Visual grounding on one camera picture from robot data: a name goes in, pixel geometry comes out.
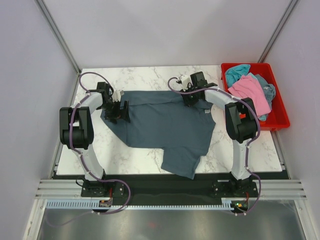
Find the dark blue-grey t shirt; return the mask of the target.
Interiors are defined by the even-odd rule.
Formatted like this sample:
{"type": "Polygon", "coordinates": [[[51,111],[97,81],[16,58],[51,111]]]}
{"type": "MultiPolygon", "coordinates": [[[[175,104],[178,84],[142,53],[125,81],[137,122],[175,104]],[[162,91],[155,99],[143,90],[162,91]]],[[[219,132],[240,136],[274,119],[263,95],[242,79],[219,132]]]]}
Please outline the dark blue-grey t shirt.
{"type": "Polygon", "coordinates": [[[130,122],[105,119],[108,128],[128,147],[162,149],[163,170],[194,179],[216,125],[212,103],[186,106],[173,91],[126,91],[121,101],[128,102],[130,122]]]}

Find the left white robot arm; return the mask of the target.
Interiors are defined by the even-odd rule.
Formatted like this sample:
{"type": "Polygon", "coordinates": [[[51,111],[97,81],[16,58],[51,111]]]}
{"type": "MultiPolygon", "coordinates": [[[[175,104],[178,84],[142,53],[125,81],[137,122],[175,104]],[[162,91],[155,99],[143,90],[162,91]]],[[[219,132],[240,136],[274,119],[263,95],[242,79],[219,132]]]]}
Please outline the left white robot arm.
{"type": "Polygon", "coordinates": [[[86,90],[78,103],[59,110],[60,142],[67,146],[79,160],[87,181],[95,181],[92,191],[99,197],[106,196],[110,185],[104,180],[105,170],[99,163],[93,148],[95,137],[92,114],[104,112],[104,118],[113,124],[119,120],[131,122],[129,102],[121,103],[124,91],[114,90],[107,82],[99,82],[94,90],[86,90]]]}

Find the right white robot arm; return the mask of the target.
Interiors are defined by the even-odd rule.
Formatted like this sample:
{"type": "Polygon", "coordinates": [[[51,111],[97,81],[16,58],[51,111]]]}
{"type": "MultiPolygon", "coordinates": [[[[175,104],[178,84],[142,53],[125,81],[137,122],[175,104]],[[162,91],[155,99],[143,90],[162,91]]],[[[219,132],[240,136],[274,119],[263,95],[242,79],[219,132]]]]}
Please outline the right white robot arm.
{"type": "Polygon", "coordinates": [[[229,191],[235,197],[247,191],[252,181],[249,168],[249,147],[260,135],[258,117],[251,98],[238,98],[209,83],[203,72],[182,75],[176,81],[182,86],[180,92],[184,103],[191,107],[200,100],[212,103],[224,111],[225,128],[233,143],[233,164],[229,191]]]}

